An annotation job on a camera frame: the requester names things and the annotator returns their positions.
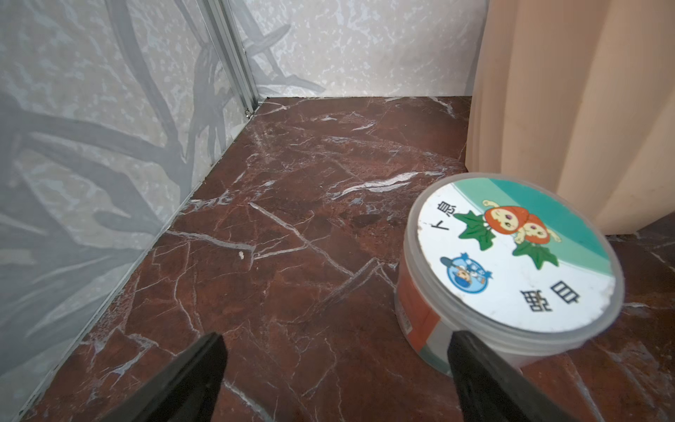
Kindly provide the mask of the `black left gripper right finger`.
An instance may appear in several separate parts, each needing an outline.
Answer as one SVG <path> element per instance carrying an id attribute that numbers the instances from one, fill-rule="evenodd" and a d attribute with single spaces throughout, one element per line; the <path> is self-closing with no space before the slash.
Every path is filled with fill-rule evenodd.
<path id="1" fill-rule="evenodd" d="M 448 362 L 466 421 L 573 421 L 469 331 L 452 334 Z"/>

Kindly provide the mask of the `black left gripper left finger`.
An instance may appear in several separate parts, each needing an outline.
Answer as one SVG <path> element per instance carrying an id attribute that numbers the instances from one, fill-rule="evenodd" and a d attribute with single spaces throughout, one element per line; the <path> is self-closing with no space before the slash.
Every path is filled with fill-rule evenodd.
<path id="1" fill-rule="evenodd" d="M 227 361 L 223 336 L 206 334 L 103 420 L 212 420 Z"/>

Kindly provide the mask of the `round tin with cartoon lid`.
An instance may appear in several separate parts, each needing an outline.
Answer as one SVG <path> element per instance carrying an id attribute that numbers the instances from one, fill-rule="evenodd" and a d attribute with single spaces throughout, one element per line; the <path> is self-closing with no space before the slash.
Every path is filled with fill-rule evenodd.
<path id="1" fill-rule="evenodd" d="M 624 298 L 608 240 L 539 186 L 465 173 L 432 184 L 411 207 L 397 319 L 417 355 L 443 374 L 457 332 L 524 367 L 597 337 Z"/>

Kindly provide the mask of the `beige flower pot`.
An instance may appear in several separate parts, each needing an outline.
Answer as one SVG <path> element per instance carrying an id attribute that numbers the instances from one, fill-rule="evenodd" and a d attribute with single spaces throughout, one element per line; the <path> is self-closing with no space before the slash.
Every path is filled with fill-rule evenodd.
<path id="1" fill-rule="evenodd" d="M 490 2 L 466 165 L 546 188 L 606 235 L 671 214 L 673 2 Z"/>

